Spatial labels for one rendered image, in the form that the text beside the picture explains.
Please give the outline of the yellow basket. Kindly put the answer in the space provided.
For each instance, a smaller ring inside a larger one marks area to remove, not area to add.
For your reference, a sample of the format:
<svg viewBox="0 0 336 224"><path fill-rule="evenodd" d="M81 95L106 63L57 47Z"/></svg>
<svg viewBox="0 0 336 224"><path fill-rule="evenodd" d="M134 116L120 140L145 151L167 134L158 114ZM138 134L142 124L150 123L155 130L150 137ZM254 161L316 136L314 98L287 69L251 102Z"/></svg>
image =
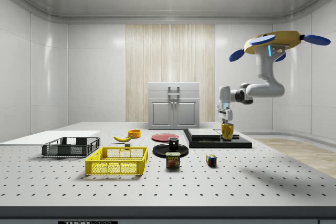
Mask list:
<svg viewBox="0 0 336 224"><path fill-rule="evenodd" d="M85 160L87 175L142 175L147 147L101 147Z"/></svg>

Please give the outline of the dark grey basket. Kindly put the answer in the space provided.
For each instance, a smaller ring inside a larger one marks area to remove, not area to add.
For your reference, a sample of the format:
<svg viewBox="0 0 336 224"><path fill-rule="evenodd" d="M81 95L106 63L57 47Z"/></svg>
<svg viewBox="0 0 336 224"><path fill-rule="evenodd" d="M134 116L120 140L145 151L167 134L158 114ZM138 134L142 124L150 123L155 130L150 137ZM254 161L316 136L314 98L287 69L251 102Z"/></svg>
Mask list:
<svg viewBox="0 0 336 224"><path fill-rule="evenodd" d="M48 157L86 157L100 146L99 137L61 137L42 146Z"/></svg>

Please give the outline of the red plate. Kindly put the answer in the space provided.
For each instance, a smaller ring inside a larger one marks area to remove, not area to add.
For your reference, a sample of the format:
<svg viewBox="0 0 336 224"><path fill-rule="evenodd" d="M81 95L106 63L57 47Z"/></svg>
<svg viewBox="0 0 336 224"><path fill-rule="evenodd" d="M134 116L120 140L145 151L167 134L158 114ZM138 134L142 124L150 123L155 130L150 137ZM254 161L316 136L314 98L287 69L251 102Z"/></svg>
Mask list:
<svg viewBox="0 0 336 224"><path fill-rule="evenodd" d="M176 134L172 134L172 133L159 133L159 134L155 134L155 135L152 135L151 139L153 141L156 141L156 142L162 142L162 143L166 143L169 141L169 138L179 138L178 135Z"/></svg>

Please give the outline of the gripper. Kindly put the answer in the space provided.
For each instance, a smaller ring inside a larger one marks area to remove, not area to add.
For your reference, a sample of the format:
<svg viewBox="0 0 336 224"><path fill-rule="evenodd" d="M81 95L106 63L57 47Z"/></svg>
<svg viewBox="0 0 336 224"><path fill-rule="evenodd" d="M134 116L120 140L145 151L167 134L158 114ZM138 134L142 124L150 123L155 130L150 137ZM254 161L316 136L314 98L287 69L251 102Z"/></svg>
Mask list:
<svg viewBox="0 0 336 224"><path fill-rule="evenodd" d="M227 124L228 121L233 120L233 113L229 107L225 109L218 109L218 116L222 119L222 123L224 124Z"/></svg>

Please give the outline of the yellow mug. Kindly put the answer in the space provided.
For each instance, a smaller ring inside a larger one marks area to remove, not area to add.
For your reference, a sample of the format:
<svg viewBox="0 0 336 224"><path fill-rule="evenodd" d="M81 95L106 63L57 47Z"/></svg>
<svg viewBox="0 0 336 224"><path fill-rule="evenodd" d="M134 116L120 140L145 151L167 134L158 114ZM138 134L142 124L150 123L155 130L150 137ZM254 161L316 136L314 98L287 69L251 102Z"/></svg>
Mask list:
<svg viewBox="0 0 336 224"><path fill-rule="evenodd" d="M234 134L234 125L231 123L222 123L221 131L223 139L226 141L231 141Z"/></svg>

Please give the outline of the black plate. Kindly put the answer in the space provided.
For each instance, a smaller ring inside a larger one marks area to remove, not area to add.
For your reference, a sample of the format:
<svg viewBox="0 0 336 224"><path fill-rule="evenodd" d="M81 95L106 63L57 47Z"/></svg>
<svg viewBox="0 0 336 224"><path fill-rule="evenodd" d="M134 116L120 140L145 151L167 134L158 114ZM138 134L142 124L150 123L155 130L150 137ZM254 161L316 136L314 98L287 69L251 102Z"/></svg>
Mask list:
<svg viewBox="0 0 336 224"><path fill-rule="evenodd" d="M153 154L160 158L166 158L167 152L179 152L180 157L184 157L188 154L188 148L185 145L179 144L178 149L170 149L169 144L159 144L153 147Z"/></svg>

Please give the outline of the flat-sided can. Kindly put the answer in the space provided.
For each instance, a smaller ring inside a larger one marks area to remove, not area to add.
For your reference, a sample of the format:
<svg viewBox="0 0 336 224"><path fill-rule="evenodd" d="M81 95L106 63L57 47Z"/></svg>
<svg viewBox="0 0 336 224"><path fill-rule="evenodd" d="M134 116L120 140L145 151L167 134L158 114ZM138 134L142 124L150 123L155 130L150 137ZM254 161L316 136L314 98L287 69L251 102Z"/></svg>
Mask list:
<svg viewBox="0 0 336 224"><path fill-rule="evenodd" d="M166 167L167 168L179 168L180 164L180 152L166 152Z"/></svg>

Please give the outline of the white cabinet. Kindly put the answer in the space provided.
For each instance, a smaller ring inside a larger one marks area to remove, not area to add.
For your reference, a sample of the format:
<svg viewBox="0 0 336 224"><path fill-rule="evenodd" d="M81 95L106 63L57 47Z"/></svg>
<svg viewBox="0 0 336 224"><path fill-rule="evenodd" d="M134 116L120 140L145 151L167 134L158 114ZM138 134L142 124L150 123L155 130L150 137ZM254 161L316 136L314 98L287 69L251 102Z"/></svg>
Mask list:
<svg viewBox="0 0 336 224"><path fill-rule="evenodd" d="M149 82L149 129L199 127L199 82Z"/></svg>

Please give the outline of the drone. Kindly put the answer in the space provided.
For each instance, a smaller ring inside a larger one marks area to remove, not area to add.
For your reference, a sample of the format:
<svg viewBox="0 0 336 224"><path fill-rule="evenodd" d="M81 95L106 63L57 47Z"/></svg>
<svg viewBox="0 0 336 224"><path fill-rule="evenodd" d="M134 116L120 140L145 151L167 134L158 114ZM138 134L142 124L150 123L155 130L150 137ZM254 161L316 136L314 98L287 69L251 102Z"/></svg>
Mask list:
<svg viewBox="0 0 336 224"><path fill-rule="evenodd" d="M241 58L244 53L255 54L255 48L258 46L281 45L286 49L293 48L304 40L315 45L326 46L331 43L327 38L316 35L301 35L298 31L276 31L247 40L244 48L240 49L229 56L229 61L233 62Z"/></svg>

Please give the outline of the white board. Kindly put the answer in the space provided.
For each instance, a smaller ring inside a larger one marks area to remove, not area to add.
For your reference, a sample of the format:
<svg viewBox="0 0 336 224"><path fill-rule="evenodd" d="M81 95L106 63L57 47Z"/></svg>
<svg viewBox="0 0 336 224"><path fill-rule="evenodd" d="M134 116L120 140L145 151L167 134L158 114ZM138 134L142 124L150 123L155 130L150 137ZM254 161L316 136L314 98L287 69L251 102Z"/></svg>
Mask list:
<svg viewBox="0 0 336 224"><path fill-rule="evenodd" d="M0 143L0 145L43 145L61 137L90 137L99 131L44 131Z"/></svg>

